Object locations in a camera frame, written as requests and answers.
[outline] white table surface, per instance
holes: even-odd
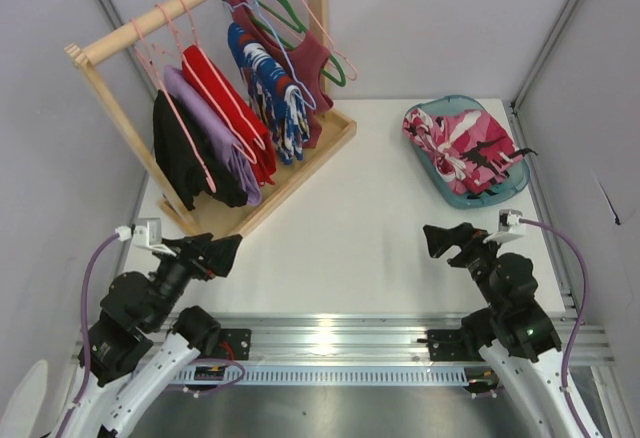
[[[500,100],[480,100],[507,129]],[[486,306],[468,272],[431,259],[422,226],[469,221],[497,228],[498,210],[537,218],[529,190],[497,206],[450,207],[432,185],[401,132],[405,111],[419,100],[340,100],[336,108],[358,123],[356,136],[247,236],[228,278],[192,281],[176,306],[217,313],[426,314],[468,313]],[[182,236],[156,206],[149,180],[141,217],[162,218],[166,238]],[[536,299],[550,314],[564,312],[542,233],[502,247],[533,260]],[[125,270],[149,272],[157,259],[131,249]]]

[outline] blue plastic tray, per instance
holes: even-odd
[[[416,108],[420,108],[431,116],[455,116],[465,110],[484,110],[484,107],[476,100],[463,95],[449,95],[429,103],[420,103],[412,106],[409,111],[415,110]],[[479,196],[473,193],[456,195],[440,177],[436,167],[431,163],[427,154],[418,145],[413,143],[413,141],[410,141],[410,143],[418,155],[420,163],[427,171],[429,178],[431,178],[431,181],[436,185],[436,188],[438,188],[438,191],[440,191],[440,194],[447,203],[454,208],[468,209],[496,205],[517,195],[524,190],[529,183],[531,176],[529,166],[522,160],[509,168],[509,178],[489,188],[495,195],[486,192],[481,193]]]

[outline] purple shirt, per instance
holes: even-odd
[[[191,112],[211,143],[216,158],[237,178],[240,187],[247,193],[247,204],[259,205],[262,194],[249,160],[233,146],[235,144],[241,147],[240,141],[204,98],[187,83],[181,70],[170,65],[165,66],[164,84],[167,91]]]

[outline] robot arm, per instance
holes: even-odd
[[[110,404],[99,438],[128,437],[178,372],[201,354],[211,355],[219,337],[220,323],[202,308],[194,306],[182,311],[160,351]]]
[[[145,335],[160,329],[191,279],[227,276],[242,237],[162,240],[159,220],[147,220],[131,235],[133,244],[152,251],[160,264],[150,278],[129,272],[111,283],[100,317],[89,329],[88,386],[77,404],[69,401],[50,438],[126,438],[177,372],[200,355],[211,356],[218,345],[220,324],[200,307],[187,308],[160,351],[134,376],[152,346]],[[78,359],[71,397],[83,381],[83,351]]]
[[[573,403],[590,436],[600,435],[582,397],[569,374],[569,389],[563,391],[560,381],[562,353],[556,349],[538,355],[538,361],[509,356],[507,349],[495,340],[480,348],[480,356],[496,371],[516,406],[525,415],[534,436],[566,436],[581,438],[580,428],[571,414],[564,393],[571,393]]]
[[[498,374],[534,436],[582,438],[574,415],[591,437],[602,436],[571,375],[569,386],[562,386],[560,338],[535,300],[538,283],[533,263],[514,253],[498,256],[502,243],[524,235],[519,216],[513,210],[501,211],[499,231],[491,235],[470,223],[451,229],[424,227],[432,258],[439,258],[452,246],[460,247],[448,263],[471,273],[489,305],[462,319],[463,348],[469,357],[483,359]],[[575,412],[569,408],[566,393],[571,393]]]

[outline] metal floor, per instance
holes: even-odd
[[[588,369],[574,372],[603,436]],[[526,438],[508,396],[471,399],[453,387],[236,386],[194,399],[163,394],[132,438]]]

